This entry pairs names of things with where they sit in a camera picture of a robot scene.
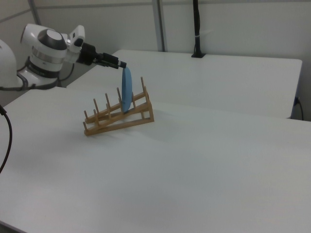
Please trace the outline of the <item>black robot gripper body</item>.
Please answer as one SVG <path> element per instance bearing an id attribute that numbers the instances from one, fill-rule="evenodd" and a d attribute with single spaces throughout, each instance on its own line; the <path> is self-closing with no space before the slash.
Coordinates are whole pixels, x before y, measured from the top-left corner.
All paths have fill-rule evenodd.
<path id="1" fill-rule="evenodd" d="M 80 50 L 80 55 L 78 58 L 78 63 L 84 65 L 91 65 L 97 56 L 95 46 L 84 43 Z"/>

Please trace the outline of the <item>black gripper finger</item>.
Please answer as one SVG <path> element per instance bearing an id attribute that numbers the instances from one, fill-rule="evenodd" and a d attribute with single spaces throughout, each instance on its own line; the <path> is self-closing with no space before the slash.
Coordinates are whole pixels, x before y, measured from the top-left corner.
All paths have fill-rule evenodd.
<path id="1" fill-rule="evenodd" d="M 118 69 L 118 65 L 103 60 L 95 60 L 95 64 L 103 67 L 111 67 Z"/>
<path id="2" fill-rule="evenodd" d="M 119 67 L 121 67 L 121 68 L 127 67 L 126 62 L 123 62 L 123 61 L 119 60 L 118 57 L 115 57 L 115 56 L 108 54 L 108 53 L 98 53 L 96 60 L 103 60 L 103 61 L 107 61 L 110 63 L 114 63 L 114 64 L 118 65 L 118 68 Z"/>

